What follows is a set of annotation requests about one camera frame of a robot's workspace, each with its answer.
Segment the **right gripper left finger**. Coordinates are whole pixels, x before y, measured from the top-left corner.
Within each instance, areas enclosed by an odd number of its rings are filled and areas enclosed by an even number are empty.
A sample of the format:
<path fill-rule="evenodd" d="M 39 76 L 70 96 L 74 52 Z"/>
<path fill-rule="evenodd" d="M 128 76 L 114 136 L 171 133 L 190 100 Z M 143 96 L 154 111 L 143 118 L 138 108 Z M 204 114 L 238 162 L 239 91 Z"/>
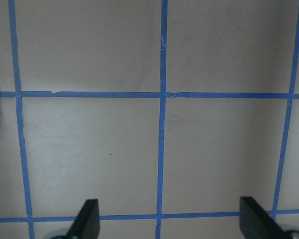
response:
<path fill-rule="evenodd" d="M 100 233 L 99 204 L 88 199 L 67 232 L 68 239 L 97 239 Z"/>

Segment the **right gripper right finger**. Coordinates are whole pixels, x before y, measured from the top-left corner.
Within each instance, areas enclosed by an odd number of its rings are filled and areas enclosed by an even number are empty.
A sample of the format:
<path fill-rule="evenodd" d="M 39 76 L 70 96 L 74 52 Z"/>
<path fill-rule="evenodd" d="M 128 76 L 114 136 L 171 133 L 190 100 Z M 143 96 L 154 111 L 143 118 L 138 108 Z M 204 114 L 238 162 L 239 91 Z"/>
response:
<path fill-rule="evenodd" d="M 289 238 L 253 197 L 240 197 L 239 228 L 245 239 Z"/>

